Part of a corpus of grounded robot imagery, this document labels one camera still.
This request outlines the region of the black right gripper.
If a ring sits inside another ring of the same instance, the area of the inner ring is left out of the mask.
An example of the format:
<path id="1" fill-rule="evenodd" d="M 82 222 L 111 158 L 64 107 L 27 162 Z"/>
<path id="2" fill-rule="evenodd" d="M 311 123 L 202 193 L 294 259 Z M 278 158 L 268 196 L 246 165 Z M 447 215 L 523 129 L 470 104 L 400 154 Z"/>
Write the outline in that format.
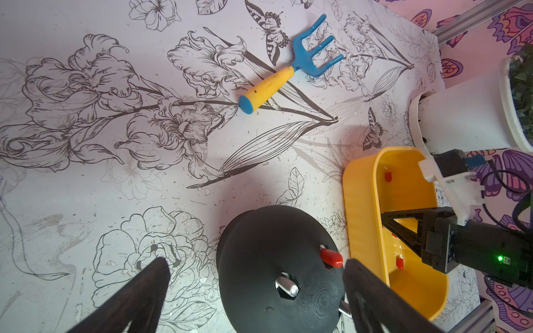
<path id="1" fill-rule="evenodd" d="M 532 203 L 532 181 L 523 172 L 501 169 L 496 159 L 482 154 L 467 156 L 452 150 L 419 162 L 429 183 L 440 184 L 451 204 L 456 225 L 452 227 L 449 254 L 454 263 L 486 273 L 507 285 L 532 286 L 532 223 L 519 216 Z M 498 220 L 476 221 L 475 209 L 487 211 L 486 198 L 505 189 L 519 198 L 511 215 L 512 224 Z M 429 209 L 384 212 L 381 223 L 420 258 L 426 249 Z M 413 231 L 400 220 L 413 220 Z"/>

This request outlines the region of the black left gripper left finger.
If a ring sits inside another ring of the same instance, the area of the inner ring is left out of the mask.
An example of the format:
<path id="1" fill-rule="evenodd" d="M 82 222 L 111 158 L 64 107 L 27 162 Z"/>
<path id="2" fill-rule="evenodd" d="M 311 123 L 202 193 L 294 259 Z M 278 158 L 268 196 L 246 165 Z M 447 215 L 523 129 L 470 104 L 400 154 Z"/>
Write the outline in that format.
<path id="1" fill-rule="evenodd" d="M 154 259 L 70 332 L 155 332 L 170 277 L 166 259 Z"/>

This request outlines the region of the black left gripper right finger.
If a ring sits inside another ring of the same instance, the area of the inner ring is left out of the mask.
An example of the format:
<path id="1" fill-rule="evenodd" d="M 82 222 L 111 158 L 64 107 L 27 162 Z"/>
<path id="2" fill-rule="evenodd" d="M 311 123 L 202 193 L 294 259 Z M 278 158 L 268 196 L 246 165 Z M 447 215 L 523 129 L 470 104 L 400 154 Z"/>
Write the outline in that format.
<path id="1" fill-rule="evenodd" d="M 359 260 L 346 261 L 343 283 L 357 332 L 441 332 Z"/>

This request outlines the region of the black round screw base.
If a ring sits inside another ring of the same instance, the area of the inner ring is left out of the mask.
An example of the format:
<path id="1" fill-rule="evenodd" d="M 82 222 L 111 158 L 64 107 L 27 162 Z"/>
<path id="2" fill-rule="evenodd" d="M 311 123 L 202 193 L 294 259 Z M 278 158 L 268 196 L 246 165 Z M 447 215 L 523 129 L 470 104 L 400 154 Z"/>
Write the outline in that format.
<path id="1" fill-rule="evenodd" d="M 300 209 L 271 205 L 236 216 L 221 235 L 216 259 L 233 329 L 333 332 L 345 297 L 344 269 L 326 268 L 321 247 L 339 252 L 326 229 Z M 276 288 L 281 275 L 298 285 L 296 298 Z"/>

